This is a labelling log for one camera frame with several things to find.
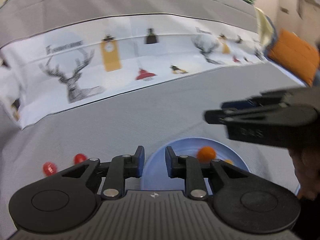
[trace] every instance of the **orange pillow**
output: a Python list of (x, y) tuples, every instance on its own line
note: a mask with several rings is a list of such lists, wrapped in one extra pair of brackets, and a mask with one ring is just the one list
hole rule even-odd
[(312, 86), (320, 55), (316, 48), (306, 41), (282, 29), (268, 57)]

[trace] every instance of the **red tomato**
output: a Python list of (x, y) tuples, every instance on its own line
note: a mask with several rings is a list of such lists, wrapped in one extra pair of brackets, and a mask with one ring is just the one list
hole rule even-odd
[(73, 163), (76, 165), (78, 163), (84, 162), (85, 160), (87, 160), (87, 156), (85, 156), (82, 153), (78, 153), (74, 158), (73, 158)]
[(57, 166), (54, 163), (46, 162), (43, 164), (43, 172), (46, 176), (51, 176), (57, 173)]

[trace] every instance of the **orange ball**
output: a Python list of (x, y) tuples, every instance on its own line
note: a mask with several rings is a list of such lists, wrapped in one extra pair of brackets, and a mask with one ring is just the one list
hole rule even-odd
[(226, 163), (229, 163), (231, 165), (233, 165), (233, 161), (232, 160), (224, 160)]
[(208, 163), (217, 157), (216, 151), (210, 146), (202, 147), (197, 153), (197, 159), (201, 163)]

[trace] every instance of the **deer antler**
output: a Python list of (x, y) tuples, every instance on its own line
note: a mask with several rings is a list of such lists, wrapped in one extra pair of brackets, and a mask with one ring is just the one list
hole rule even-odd
[(192, 42), (197, 49), (204, 52), (204, 48), (203, 48), (204, 42), (202, 41), (200, 43), (200, 35), (198, 35), (194, 40), (192, 40)]
[(209, 49), (206, 51), (206, 54), (211, 54), (217, 47), (219, 46), (219, 43), (211, 43), (211, 46)]
[(219, 43), (211, 43), (211, 46), (208, 48), (208, 50), (206, 51), (204, 49), (204, 41), (200, 42), (200, 35), (198, 35), (193, 41), (194, 46), (201, 50), (201, 54), (203, 55), (209, 55), (213, 52), (214, 49), (216, 49), (219, 46)]
[(79, 73), (81, 70), (83, 70), (87, 65), (90, 64), (92, 58), (93, 58), (93, 55), (94, 55), (94, 50), (91, 50), (90, 52), (90, 56), (88, 55), (88, 53), (86, 53), (84, 51), (84, 49), (78, 49), (84, 56), (84, 61), (81, 63), (80, 60), (77, 58), (76, 59), (76, 64), (77, 64), (77, 68), (73, 71), (73, 74), (77, 74)]
[(62, 81), (66, 80), (67, 78), (65, 74), (59, 70), (59, 64), (56, 65), (54, 70), (50, 68), (49, 63), (51, 59), (52, 59), (52, 56), (49, 58), (48, 62), (45, 64), (45, 67), (42, 64), (39, 64), (40, 69), (48, 76), (60, 77)]

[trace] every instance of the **gray table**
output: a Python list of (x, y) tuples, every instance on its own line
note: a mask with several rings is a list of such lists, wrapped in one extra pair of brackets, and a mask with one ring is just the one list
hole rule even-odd
[[(145, 147), (146, 159), (164, 144), (187, 136), (207, 137), (235, 150), (252, 172), (295, 191), (291, 159), (285, 149), (230, 141), (223, 126), (202, 119), (206, 109), (260, 91), (292, 87), (294, 81), (270, 63), (227, 67), (158, 84), (100, 102), (45, 117), (23, 131), (1, 110), (0, 216), (2, 237), (15, 231), (8, 203), (19, 188), (44, 177), (42, 165), (54, 162), (59, 170), (72, 165), (75, 154), (110, 161)], [(139, 189), (128, 179), (129, 189)]]

